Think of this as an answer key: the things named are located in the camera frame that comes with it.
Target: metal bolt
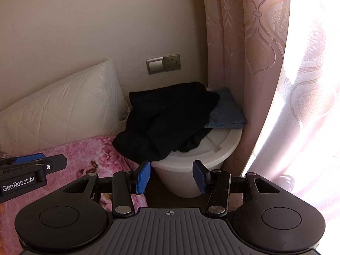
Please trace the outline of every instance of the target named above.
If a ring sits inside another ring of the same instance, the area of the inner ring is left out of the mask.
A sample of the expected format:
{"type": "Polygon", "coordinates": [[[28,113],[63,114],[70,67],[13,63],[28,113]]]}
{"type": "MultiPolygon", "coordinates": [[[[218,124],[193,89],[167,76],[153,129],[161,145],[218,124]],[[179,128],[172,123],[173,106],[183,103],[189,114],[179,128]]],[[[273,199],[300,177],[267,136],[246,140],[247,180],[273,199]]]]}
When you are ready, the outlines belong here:
{"type": "Polygon", "coordinates": [[[210,206],[208,211],[212,214],[223,214],[225,212],[225,209],[222,206],[214,205],[210,206]]]}
{"type": "Polygon", "coordinates": [[[118,214],[128,214],[131,212],[131,207],[130,206],[126,206],[126,205],[121,205],[115,208],[115,211],[118,214]]]}

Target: white lid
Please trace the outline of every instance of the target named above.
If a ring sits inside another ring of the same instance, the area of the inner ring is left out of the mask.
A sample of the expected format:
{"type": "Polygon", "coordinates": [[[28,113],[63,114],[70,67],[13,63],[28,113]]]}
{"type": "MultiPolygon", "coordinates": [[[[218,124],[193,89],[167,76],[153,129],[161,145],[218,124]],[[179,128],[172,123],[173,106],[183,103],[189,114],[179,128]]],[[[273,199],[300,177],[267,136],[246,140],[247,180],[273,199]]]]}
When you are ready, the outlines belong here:
{"type": "Polygon", "coordinates": [[[174,172],[189,172],[193,168],[193,162],[200,160],[209,169],[231,155],[240,142],[241,135],[242,128],[214,128],[196,149],[186,153],[171,152],[164,160],[152,162],[152,166],[174,172]]]}

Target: curtain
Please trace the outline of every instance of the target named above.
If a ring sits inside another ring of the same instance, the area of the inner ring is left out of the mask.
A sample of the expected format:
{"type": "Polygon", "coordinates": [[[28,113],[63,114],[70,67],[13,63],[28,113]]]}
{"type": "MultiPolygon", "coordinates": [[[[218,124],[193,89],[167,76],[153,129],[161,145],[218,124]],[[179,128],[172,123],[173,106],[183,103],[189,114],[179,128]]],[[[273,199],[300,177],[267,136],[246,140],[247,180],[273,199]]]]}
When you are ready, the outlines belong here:
{"type": "Polygon", "coordinates": [[[259,173],[316,207],[326,220],[317,250],[334,254],[340,0],[240,1],[205,0],[209,87],[229,87],[249,122],[223,168],[233,175],[259,173]]]}

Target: folded blue cloth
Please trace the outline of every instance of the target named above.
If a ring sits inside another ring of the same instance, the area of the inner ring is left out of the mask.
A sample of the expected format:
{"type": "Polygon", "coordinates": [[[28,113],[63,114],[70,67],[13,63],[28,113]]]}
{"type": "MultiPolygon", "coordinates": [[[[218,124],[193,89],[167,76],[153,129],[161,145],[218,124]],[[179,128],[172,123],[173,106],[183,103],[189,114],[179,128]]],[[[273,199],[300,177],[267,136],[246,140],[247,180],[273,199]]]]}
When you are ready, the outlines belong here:
{"type": "Polygon", "coordinates": [[[209,92],[219,94],[220,100],[210,113],[209,122],[205,125],[205,128],[243,128],[247,120],[229,89],[224,88],[209,92]]]}

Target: pink floral blanket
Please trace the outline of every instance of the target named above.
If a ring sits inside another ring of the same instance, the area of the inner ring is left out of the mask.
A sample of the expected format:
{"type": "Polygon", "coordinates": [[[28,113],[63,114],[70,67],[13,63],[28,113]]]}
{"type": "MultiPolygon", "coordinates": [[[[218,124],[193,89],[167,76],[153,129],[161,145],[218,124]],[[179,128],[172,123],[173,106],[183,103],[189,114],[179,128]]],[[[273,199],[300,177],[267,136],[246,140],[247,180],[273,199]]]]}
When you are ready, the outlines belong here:
{"type": "MultiPolygon", "coordinates": [[[[87,173],[96,172],[99,177],[107,177],[121,170],[135,170],[138,167],[113,148],[111,144],[113,138],[95,137],[40,151],[46,156],[64,154],[67,158],[67,167],[65,170],[47,175],[48,184],[45,187],[0,204],[0,255],[17,255],[22,251],[14,229],[14,219],[24,206],[87,173]]],[[[101,205],[107,211],[111,211],[111,200],[111,194],[102,194],[101,205]]],[[[136,210],[139,207],[147,207],[143,195],[132,195],[132,200],[136,210]]]]}

